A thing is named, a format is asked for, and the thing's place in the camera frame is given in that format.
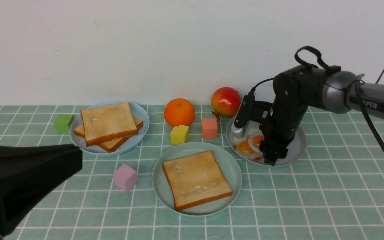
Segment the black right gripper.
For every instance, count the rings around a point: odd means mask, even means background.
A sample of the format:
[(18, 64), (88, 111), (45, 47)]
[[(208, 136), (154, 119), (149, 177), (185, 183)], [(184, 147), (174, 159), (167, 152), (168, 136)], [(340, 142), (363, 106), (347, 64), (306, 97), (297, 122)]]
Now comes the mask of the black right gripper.
[(288, 153), (287, 146), (293, 141), (304, 116), (304, 105), (264, 102), (264, 110), (267, 114), (259, 127), (264, 140), (259, 149), (264, 162), (274, 166)]

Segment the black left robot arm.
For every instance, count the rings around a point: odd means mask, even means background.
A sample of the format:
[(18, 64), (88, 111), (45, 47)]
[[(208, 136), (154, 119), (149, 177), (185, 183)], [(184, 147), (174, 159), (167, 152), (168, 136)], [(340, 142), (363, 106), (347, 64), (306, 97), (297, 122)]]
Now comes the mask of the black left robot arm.
[(50, 192), (82, 169), (74, 144), (0, 146), (0, 240)]

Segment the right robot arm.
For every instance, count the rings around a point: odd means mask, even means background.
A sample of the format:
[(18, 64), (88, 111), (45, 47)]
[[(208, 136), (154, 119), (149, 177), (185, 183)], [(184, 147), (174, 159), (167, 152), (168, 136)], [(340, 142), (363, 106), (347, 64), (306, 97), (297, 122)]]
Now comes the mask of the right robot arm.
[(285, 157), (308, 107), (344, 114), (361, 106), (384, 120), (384, 85), (360, 83), (348, 71), (328, 73), (322, 68), (297, 66), (273, 79), (275, 99), (265, 123), (261, 150), (266, 164)]

